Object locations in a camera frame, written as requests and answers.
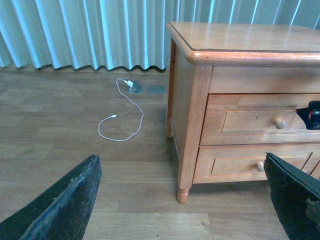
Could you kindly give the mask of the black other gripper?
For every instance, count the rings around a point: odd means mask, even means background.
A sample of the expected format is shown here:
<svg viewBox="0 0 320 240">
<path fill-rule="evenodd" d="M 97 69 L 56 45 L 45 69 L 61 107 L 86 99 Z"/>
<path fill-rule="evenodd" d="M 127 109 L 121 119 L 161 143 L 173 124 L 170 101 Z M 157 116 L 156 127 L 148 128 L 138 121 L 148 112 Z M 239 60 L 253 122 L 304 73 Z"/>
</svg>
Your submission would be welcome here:
<svg viewBox="0 0 320 240">
<path fill-rule="evenodd" d="M 303 120 L 307 130 L 320 129 L 320 101 L 312 100 L 308 107 L 296 110 L 297 115 Z"/>
</svg>

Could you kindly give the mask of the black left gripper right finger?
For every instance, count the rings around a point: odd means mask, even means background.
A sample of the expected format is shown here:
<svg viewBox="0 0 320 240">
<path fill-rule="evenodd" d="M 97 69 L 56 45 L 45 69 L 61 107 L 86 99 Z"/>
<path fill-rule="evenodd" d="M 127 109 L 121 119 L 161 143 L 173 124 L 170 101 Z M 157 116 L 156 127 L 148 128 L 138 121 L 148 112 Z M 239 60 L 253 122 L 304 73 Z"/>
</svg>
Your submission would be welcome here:
<svg viewBox="0 0 320 240">
<path fill-rule="evenodd" d="M 290 240 L 320 238 L 320 181 L 268 152 L 264 171 L 270 198 Z"/>
</svg>

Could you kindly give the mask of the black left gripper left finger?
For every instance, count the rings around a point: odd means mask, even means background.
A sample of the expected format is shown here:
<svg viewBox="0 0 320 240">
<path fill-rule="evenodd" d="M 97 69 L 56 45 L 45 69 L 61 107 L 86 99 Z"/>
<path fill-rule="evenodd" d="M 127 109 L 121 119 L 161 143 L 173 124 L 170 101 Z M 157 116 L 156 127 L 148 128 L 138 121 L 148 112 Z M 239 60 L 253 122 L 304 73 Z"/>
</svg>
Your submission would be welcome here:
<svg viewBox="0 0 320 240">
<path fill-rule="evenodd" d="M 2 240 L 81 240 L 102 176 L 91 155 L 25 207 L 0 224 Z"/>
</svg>

